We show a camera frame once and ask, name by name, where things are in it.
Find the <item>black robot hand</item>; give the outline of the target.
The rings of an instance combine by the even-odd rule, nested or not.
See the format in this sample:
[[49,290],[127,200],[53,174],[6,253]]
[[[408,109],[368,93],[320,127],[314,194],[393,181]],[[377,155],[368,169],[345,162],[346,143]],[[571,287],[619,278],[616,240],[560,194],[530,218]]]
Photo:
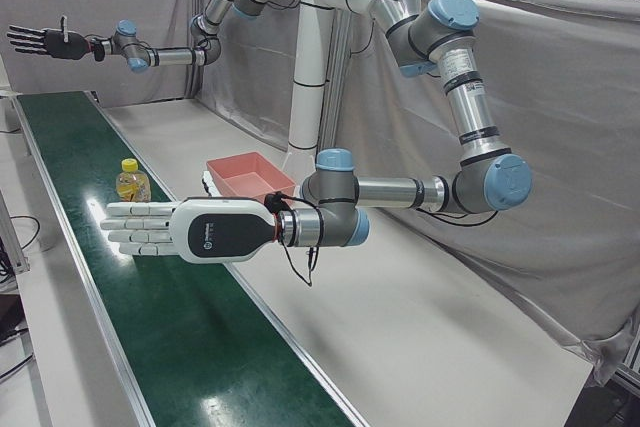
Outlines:
[[14,50],[23,54],[79,60],[92,51],[90,42],[73,31],[64,33],[57,29],[30,29],[10,25],[7,37]]

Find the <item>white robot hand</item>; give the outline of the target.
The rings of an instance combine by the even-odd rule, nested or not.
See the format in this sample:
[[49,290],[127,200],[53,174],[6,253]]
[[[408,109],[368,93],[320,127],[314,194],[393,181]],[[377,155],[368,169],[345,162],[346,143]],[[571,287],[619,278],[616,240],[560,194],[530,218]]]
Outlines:
[[246,261],[277,237],[275,216],[249,198],[115,202],[100,227],[123,254],[177,255],[192,264]]

